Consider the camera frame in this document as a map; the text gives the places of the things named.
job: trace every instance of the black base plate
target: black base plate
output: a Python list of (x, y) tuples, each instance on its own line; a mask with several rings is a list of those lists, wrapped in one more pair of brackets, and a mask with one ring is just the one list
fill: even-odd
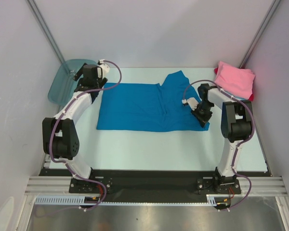
[[(107, 188), (107, 193), (111, 193), (112, 188), (112, 180), (111, 178), (104, 179), (94, 179), (95, 181), (103, 183)], [(84, 180), (78, 180), (75, 178), (71, 179), (71, 183), (69, 185), (69, 193), (100, 193), (100, 190), (96, 187), (96, 183), (87, 182)]]
[(234, 191), (235, 194), (241, 194), (241, 188), (239, 180), (236, 180), (235, 184), (227, 185), (215, 185), (212, 182), (212, 179), (198, 179), (197, 180), (197, 189), (198, 194), (224, 194), (229, 195), (229, 188)]

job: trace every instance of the blue cloth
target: blue cloth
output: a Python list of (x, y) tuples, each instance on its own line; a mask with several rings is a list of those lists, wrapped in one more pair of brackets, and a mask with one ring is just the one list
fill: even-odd
[[(107, 83), (105, 88), (113, 86)], [(103, 92), (97, 123), (98, 130), (133, 130), (167, 132), (176, 130), (205, 131), (191, 114), (189, 106), (182, 104), (185, 88), (189, 85), (182, 71), (169, 74), (163, 85), (121, 83)], [(190, 87), (186, 98), (195, 97)]]

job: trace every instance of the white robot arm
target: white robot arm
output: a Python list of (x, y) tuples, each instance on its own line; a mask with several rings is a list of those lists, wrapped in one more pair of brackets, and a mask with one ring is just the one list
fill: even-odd
[[(252, 133), (251, 116), (242, 104), (230, 99), (216, 86), (201, 84), (198, 88), (200, 103), (195, 98), (183, 100), (182, 103), (191, 107), (191, 113), (198, 119), (202, 127), (212, 116), (211, 107), (215, 105), (222, 110), (221, 131), (225, 138), (223, 154), (215, 169), (215, 185), (233, 185), (236, 181), (237, 162), (243, 145)], [(242, 101), (252, 112), (251, 102)]]
[[(85, 94), (83, 92), (101, 89), (107, 82), (105, 76), (109, 70), (109, 66), (103, 63), (103, 60), (99, 61), (98, 65), (84, 64), (73, 78), (77, 81), (83, 75), (74, 90), (73, 98), (58, 114), (53, 118), (45, 118), (42, 123), (43, 148), (44, 152), (49, 154), (49, 143), (53, 126), (60, 115), (64, 114), (60, 119), (53, 139), (53, 156), (56, 159), (64, 160), (74, 173), (85, 179), (89, 178), (91, 167), (78, 154), (79, 140), (75, 125), (80, 116), (94, 102), (98, 95), (98, 91)], [(70, 102), (75, 99), (77, 100), (66, 110)]]

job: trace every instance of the white table surface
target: white table surface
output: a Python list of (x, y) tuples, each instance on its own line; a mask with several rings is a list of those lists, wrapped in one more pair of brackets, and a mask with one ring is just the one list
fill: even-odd
[[(122, 83), (162, 84), (170, 73), (182, 70), (190, 82), (213, 80), (213, 68), (122, 68)], [(118, 81), (118, 71), (111, 69), (108, 82)], [(96, 130), (102, 92), (76, 124), (80, 142), (79, 155), (94, 169), (135, 170), (214, 170), (223, 151), (221, 114), (213, 107), (208, 131), (142, 132)], [(65, 168), (51, 163), (50, 168)], [(242, 149), (239, 171), (267, 171), (258, 136)]]

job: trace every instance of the pink towel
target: pink towel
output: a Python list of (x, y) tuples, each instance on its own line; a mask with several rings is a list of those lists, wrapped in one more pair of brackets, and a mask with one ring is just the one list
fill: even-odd
[(219, 62), (215, 83), (224, 90), (244, 99), (252, 94), (255, 74), (249, 69), (238, 69), (222, 61)]

